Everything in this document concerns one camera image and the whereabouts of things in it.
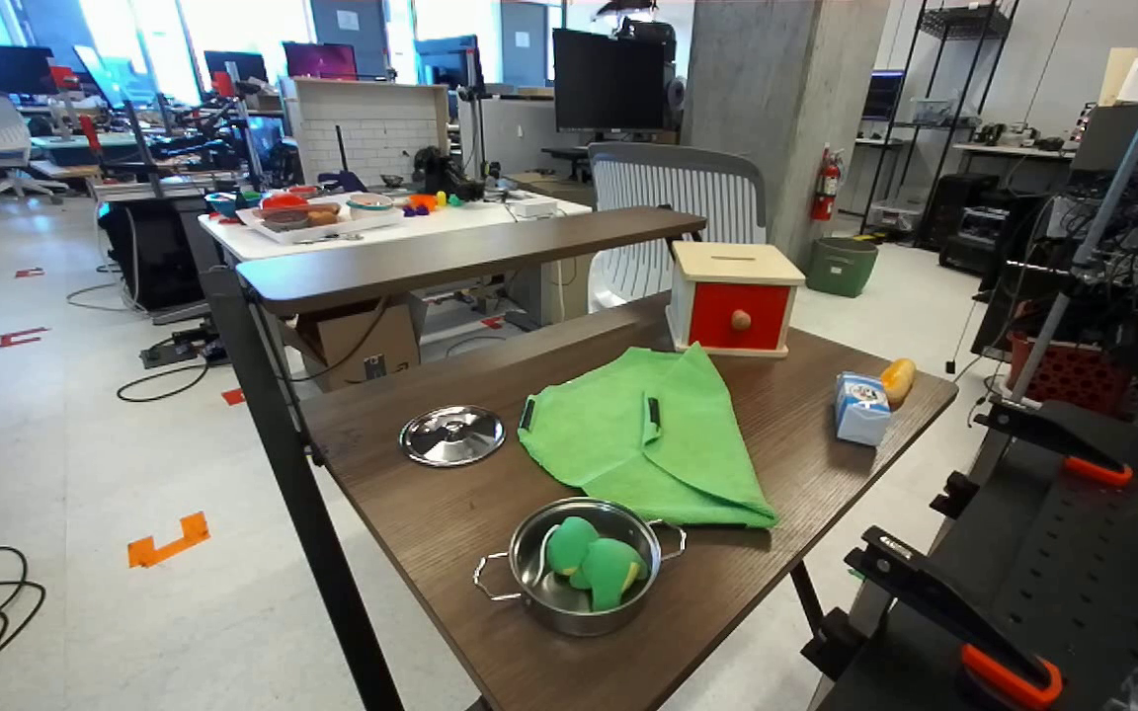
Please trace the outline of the round steel pot lid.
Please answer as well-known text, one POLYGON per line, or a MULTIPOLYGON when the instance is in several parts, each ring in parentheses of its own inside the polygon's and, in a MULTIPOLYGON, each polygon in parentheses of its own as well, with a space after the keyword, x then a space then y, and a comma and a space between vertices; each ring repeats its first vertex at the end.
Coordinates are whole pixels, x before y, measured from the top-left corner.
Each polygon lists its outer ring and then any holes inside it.
POLYGON ((435 406, 401 426, 401 456, 430 472, 475 465, 507 448, 507 423, 480 406, 435 406))

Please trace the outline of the green microfiber cloth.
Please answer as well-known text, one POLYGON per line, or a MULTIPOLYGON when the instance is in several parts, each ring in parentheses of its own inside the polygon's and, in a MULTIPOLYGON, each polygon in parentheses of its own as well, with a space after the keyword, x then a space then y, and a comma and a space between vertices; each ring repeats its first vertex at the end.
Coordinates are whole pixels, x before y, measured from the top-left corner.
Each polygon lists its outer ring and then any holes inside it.
POLYGON ((776 528, 731 393, 708 352, 629 347, 527 399, 527 456, 647 523, 776 528))

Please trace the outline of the wooden box with red drawer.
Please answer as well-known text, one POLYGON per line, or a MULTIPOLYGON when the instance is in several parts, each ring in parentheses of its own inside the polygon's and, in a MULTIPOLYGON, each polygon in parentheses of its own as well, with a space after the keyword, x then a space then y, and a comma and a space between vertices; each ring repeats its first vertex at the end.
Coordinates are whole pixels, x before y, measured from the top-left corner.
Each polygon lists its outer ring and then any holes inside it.
POLYGON ((804 268, 776 247, 676 240, 673 337, 717 355, 784 355, 804 268))

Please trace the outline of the green plush toy in pot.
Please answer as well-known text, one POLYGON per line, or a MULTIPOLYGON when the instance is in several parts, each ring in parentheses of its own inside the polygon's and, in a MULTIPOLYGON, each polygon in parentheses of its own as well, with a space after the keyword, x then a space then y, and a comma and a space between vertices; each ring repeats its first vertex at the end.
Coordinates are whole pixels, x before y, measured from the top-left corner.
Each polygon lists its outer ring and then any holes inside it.
POLYGON ((618 610, 639 580, 639 553, 585 518, 560 518, 546 534, 546 564, 583 589, 593 613, 618 610))

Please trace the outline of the cardboard box under shelf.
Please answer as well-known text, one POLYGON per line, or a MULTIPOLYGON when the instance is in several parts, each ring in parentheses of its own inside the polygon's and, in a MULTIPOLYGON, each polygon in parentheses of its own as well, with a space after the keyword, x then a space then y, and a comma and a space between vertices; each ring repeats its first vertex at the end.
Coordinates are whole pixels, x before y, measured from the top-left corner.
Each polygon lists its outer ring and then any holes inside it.
POLYGON ((394 299, 359 303, 357 312, 305 312, 293 337, 305 372, 319 389, 365 382, 419 362, 414 322, 394 299))

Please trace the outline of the grey mesh office chair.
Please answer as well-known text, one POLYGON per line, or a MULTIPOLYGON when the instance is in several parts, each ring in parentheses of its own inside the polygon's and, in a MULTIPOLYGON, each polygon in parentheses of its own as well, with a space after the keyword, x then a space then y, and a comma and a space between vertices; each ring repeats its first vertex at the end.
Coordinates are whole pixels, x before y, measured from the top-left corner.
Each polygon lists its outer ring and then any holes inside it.
MULTIPOLYGON (((600 208, 655 206, 704 218, 704 240, 760 247, 767 239, 762 174, 737 156, 600 141, 588 152, 593 193, 600 208)), ((588 262, 588 308, 667 293, 676 276, 673 248, 660 240, 600 248, 588 262)))

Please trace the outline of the black computer monitor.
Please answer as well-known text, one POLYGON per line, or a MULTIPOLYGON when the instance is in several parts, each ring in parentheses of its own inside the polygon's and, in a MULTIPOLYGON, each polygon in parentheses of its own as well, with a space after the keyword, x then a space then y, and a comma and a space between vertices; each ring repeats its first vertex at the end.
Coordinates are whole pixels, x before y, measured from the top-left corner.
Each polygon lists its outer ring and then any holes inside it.
POLYGON ((667 118, 666 53, 556 29, 552 104, 560 128, 660 128, 667 118))

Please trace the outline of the green storage bin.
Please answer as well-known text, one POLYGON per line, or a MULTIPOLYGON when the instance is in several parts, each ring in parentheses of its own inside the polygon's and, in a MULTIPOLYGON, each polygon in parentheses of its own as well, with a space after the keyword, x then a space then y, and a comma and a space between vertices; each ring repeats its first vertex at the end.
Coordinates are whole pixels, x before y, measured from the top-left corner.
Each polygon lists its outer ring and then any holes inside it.
POLYGON ((830 295, 860 295, 879 264, 867 239, 820 239, 806 258, 806 285, 830 295))

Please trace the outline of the red fire extinguisher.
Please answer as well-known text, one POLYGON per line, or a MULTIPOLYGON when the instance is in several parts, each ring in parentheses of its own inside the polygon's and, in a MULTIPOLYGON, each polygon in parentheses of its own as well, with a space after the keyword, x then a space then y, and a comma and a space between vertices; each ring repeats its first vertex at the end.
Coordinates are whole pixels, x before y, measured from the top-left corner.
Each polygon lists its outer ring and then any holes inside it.
POLYGON ((837 190, 842 190, 842 156, 828 145, 820 162, 814 193, 812 193, 812 223, 833 218, 837 190))

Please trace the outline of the light blue small carton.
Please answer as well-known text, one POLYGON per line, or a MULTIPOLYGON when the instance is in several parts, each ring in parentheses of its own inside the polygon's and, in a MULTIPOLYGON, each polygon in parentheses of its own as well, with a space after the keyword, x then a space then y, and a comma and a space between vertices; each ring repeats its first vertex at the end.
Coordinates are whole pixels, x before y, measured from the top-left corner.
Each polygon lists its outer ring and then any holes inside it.
POLYGON ((833 434, 879 448, 893 423, 884 389, 874 374, 842 372, 833 393, 833 434))

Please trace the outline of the white pegboard panel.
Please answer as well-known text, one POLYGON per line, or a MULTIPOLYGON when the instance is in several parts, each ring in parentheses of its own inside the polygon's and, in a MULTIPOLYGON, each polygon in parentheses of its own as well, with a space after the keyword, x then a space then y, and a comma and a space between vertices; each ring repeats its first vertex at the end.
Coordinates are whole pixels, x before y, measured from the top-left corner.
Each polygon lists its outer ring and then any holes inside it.
POLYGON ((423 145, 447 145, 447 91, 376 81, 293 81, 290 128, 309 178, 353 172, 368 190, 410 178, 423 145))

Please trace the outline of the yellow plush toy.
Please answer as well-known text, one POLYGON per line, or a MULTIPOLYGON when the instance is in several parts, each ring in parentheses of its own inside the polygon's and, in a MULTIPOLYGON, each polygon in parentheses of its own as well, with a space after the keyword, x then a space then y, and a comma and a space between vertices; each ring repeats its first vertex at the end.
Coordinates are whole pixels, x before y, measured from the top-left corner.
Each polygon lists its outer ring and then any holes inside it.
POLYGON ((893 361, 884 372, 880 372, 880 393, 893 406, 901 406, 909 399, 916 382, 916 362, 913 361, 893 361))

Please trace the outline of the black metal shelving rack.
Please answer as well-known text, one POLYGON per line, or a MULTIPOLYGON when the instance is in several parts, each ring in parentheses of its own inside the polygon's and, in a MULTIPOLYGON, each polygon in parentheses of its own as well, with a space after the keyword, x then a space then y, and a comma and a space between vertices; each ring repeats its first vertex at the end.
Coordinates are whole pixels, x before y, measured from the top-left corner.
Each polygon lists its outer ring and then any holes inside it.
POLYGON ((909 232, 983 118, 1020 0, 901 0, 896 53, 857 122, 860 226, 909 232))

